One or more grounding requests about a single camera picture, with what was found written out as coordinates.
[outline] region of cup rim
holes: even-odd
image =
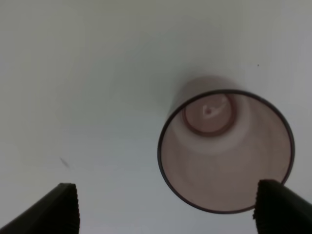
[[[161,133],[160,133],[160,136],[159,136],[159,140],[158,140],[158,146],[157,146],[158,166],[159,166],[161,175],[162,175],[163,179],[165,180],[166,184],[168,185],[168,187],[182,201],[184,201],[185,203],[187,203],[190,206],[193,206],[193,207],[195,207],[195,208],[197,208],[199,210],[202,210],[202,211],[205,211],[205,212],[209,212],[209,213],[213,213],[213,214],[223,214],[223,215],[226,215],[226,214],[237,214],[237,213],[241,213],[241,212],[252,210],[255,205],[252,205],[252,206],[247,207],[247,208],[239,209],[239,210],[234,210],[234,211],[218,211],[218,210],[211,210],[211,209],[207,209],[207,208],[198,206],[198,205],[190,202],[186,198],[184,198],[180,193],[177,192],[177,190],[175,190],[175,188],[169,182],[169,180],[168,180],[168,178],[167,178],[167,176],[165,174],[165,171],[163,169],[163,166],[162,166],[162,160],[161,160],[162,143],[163,143],[163,140],[164,140],[165,133],[166,133],[170,123],[174,119],[174,117],[178,113],[180,113],[190,103],[192,103],[192,102],[194,102],[194,101],[196,101],[198,99],[201,99],[201,98],[204,98],[204,97],[207,97],[207,96],[211,96],[211,95],[216,95],[216,94],[238,94],[238,95],[244,95],[244,96],[247,96],[247,97],[250,97],[250,98],[254,98],[254,99],[258,100],[259,102],[263,103],[264,105],[266,105],[267,107],[269,107],[280,118],[280,120],[282,121],[282,123],[284,124],[284,126],[286,128],[286,131],[287,131],[287,134],[288,134],[288,137],[289,137],[290,147],[291,147],[290,162],[289,162],[286,174],[285,174],[283,180],[281,181],[282,185],[284,185],[285,182],[287,181],[287,179],[288,179],[288,177],[289,177],[289,175],[290,175],[290,173],[292,171],[292,168],[293,168],[294,155],[295,155],[295,142],[294,142],[294,137],[293,137],[293,132],[291,130],[291,127],[290,127],[289,123],[287,122],[286,118],[283,116],[283,114],[273,104],[271,104],[270,102],[268,102],[264,98],[262,98],[262,97],[260,97],[260,96],[258,96],[256,94],[250,93],[248,91],[237,90],[237,89],[219,89],[219,90],[213,90],[213,91],[208,91],[208,92],[205,92],[205,93],[201,93],[201,94],[196,95],[196,96],[186,100],[185,102],[183,102],[181,105],[179,105],[169,115],[168,119],[166,120],[166,122],[165,122],[165,124],[164,124],[164,126],[163,126],[163,128],[161,130]]]

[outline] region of white surface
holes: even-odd
[[[82,234],[256,233],[252,212],[192,208],[158,171],[174,91],[209,74],[284,113],[297,146],[287,185],[312,201],[311,11],[310,0],[1,0],[0,225],[73,182]]]

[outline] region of white background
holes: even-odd
[[[59,182],[82,234],[255,234],[179,200],[157,164],[172,97],[218,75],[275,104],[312,202],[311,0],[0,0],[0,225]],[[68,164],[66,168],[60,157]]]

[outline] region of small dark speck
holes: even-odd
[[[69,168],[69,164],[63,158],[60,157],[60,160],[62,161],[65,167]]]

